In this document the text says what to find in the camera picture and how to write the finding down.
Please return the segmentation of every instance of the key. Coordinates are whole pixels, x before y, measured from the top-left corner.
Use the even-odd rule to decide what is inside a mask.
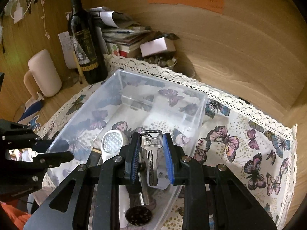
[[[160,130],[142,131],[141,147],[146,150],[148,159],[149,185],[158,185],[157,158],[158,149],[163,147],[163,134]]]

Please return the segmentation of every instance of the small box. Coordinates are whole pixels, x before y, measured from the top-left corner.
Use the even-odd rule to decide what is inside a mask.
[[[65,151],[67,145],[63,145],[63,142],[68,141],[71,143],[69,150],[74,154],[73,161],[49,169],[51,181],[59,184],[71,170],[81,163],[87,163],[92,149],[101,147],[104,134],[111,129],[120,129],[129,139],[132,132],[141,128],[154,129],[152,125],[157,125],[155,129],[170,132],[174,142],[184,147],[185,154],[193,156],[207,98],[206,93],[183,85],[117,70],[75,113],[49,147],[49,153]],[[193,113],[182,109],[190,105],[193,105]],[[104,113],[101,122],[103,120],[105,127],[100,129],[95,124],[96,129],[90,129],[88,123],[96,122],[94,115],[99,111]],[[163,163],[165,165],[162,151],[158,154],[158,167],[163,167]],[[141,229],[157,230],[163,227],[168,217],[166,212],[173,208],[180,189],[181,186],[168,186],[166,190],[150,190],[149,195],[157,206],[151,222]]]
[[[165,37],[153,41],[146,42],[141,46],[142,56],[149,56],[156,53],[174,52],[176,51],[174,41]]]

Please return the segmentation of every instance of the plastic container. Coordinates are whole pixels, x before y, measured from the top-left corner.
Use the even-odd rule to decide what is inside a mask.
[[[75,158],[48,170],[57,186],[77,165],[86,163],[93,147],[100,148],[103,135],[111,129],[122,131],[128,139],[135,131],[159,129],[170,132],[173,142],[193,156],[203,121],[207,94],[162,79],[117,70],[84,103],[57,136],[49,152],[64,151],[68,141]],[[165,165],[160,149],[158,166]],[[180,186],[150,188],[156,200],[152,221],[144,229],[160,229],[180,192]],[[137,204],[131,200],[130,205]]]

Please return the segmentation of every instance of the lace trim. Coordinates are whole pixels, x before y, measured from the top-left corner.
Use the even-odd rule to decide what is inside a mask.
[[[296,133],[297,133],[297,124],[293,127],[293,139],[291,141],[291,148],[290,148],[290,155],[289,155],[289,167],[288,167],[286,188],[285,188],[285,193],[284,193],[284,200],[281,206],[279,220],[277,222],[278,230],[282,230],[286,223],[288,211],[289,211],[291,201],[294,195],[294,188],[296,185],[296,173],[297,173]]]
[[[105,55],[105,60],[110,66],[116,66],[132,72],[165,79],[180,85],[191,87],[201,92],[205,92],[208,94],[209,98],[226,105],[229,109],[247,117],[263,128],[274,132],[284,139],[293,140],[293,129],[283,126],[281,123],[278,123],[275,119],[272,119],[270,116],[264,114],[254,106],[246,104],[243,100],[238,99],[231,94],[225,93],[220,89],[213,88],[205,83],[188,78],[181,73],[175,73],[172,70],[161,68],[145,61],[114,55]]]

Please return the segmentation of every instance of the red item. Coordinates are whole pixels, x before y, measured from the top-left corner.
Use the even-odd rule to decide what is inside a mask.
[[[127,53],[121,50],[119,50],[119,55],[123,57],[127,57]]]
[[[2,208],[7,213],[11,221],[19,230],[23,230],[23,227],[27,220],[31,217],[31,214],[27,214],[11,205],[1,203]]]

